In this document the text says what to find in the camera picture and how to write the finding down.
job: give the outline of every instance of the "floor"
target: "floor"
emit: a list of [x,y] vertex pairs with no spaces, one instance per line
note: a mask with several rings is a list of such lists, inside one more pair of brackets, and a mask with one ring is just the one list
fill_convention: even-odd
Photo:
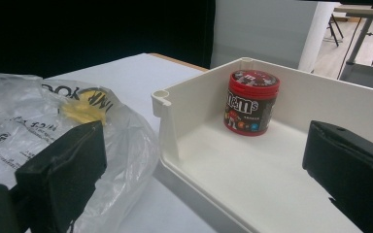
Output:
[[[348,59],[353,50],[356,39],[360,33],[360,29],[365,23],[365,18],[358,24],[358,18],[350,18],[348,21],[337,20],[344,38],[341,38],[336,25],[332,23],[332,27],[339,41],[339,47],[336,46],[334,39],[331,37],[329,28],[326,30],[322,45],[314,68],[314,74],[324,76],[331,79],[338,79],[341,69],[344,67],[344,59]],[[369,33],[373,34],[373,22]],[[363,65],[371,65],[373,63],[373,35],[366,36],[364,42],[356,57],[356,63]]]

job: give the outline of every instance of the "plastic bag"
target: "plastic bag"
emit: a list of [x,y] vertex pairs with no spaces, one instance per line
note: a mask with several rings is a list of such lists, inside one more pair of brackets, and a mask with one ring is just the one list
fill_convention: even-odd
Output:
[[108,166],[74,232],[114,232],[142,193],[159,158],[142,116],[102,86],[0,74],[0,183],[69,129],[101,119]]

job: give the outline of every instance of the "black curtain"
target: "black curtain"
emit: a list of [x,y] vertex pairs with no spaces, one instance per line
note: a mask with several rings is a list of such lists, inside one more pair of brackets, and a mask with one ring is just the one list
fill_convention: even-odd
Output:
[[43,78],[157,52],[209,68],[215,0],[0,5],[0,73]]

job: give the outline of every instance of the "red lid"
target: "red lid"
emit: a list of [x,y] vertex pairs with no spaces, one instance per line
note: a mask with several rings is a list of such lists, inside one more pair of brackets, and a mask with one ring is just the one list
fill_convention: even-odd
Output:
[[251,95],[275,95],[280,80],[266,72],[257,70],[240,70],[231,74],[230,87],[235,91]]

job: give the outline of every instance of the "m&m's container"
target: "m&m's container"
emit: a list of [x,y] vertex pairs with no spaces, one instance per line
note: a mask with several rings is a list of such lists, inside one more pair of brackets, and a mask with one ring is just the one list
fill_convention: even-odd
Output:
[[224,124],[235,133],[265,133],[278,95],[280,80],[266,72],[239,70],[229,78]]

